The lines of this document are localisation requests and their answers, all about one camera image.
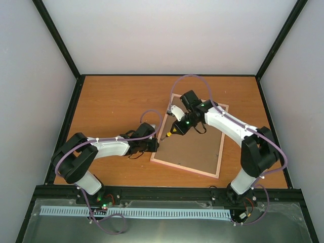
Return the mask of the yellow handled screwdriver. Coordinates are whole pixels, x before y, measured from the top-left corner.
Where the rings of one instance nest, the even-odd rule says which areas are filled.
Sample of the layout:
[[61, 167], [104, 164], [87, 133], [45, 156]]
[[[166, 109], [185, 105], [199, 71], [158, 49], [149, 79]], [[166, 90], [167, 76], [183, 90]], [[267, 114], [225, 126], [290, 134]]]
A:
[[172, 135], [171, 132], [167, 132], [164, 137], [161, 138], [161, 141], [164, 141], [166, 138], [170, 137]]

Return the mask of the pink picture frame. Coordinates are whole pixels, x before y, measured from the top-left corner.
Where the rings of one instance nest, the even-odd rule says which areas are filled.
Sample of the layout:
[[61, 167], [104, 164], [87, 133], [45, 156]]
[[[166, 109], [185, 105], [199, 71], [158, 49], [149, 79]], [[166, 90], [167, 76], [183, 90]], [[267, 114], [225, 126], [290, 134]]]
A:
[[191, 128], [184, 136], [165, 135], [176, 119], [165, 115], [157, 136], [159, 148], [150, 161], [169, 167], [218, 178], [220, 174], [225, 134], [209, 125], [206, 133]]

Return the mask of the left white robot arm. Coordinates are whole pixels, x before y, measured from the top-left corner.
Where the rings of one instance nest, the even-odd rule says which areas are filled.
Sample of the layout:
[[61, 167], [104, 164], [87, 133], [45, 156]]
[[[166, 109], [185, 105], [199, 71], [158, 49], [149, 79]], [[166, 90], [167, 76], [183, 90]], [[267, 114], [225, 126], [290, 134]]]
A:
[[99, 204], [105, 199], [105, 190], [102, 182], [89, 171], [92, 162], [108, 156], [156, 152], [159, 144], [155, 132], [155, 125], [142, 123], [138, 129], [109, 140], [76, 133], [54, 153], [51, 163], [68, 184], [83, 189], [89, 200]]

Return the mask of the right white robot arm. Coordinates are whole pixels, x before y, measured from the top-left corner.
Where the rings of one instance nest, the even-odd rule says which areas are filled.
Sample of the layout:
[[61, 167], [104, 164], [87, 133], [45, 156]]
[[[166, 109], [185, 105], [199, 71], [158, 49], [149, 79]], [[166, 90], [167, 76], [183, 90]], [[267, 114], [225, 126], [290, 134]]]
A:
[[267, 127], [250, 126], [226, 112], [212, 100], [202, 101], [190, 90], [180, 97], [184, 112], [169, 104], [167, 114], [174, 116], [170, 133], [185, 135], [198, 124], [214, 127], [231, 138], [241, 148], [238, 175], [228, 184], [226, 197], [230, 204], [241, 203], [258, 179], [279, 160], [279, 150]]

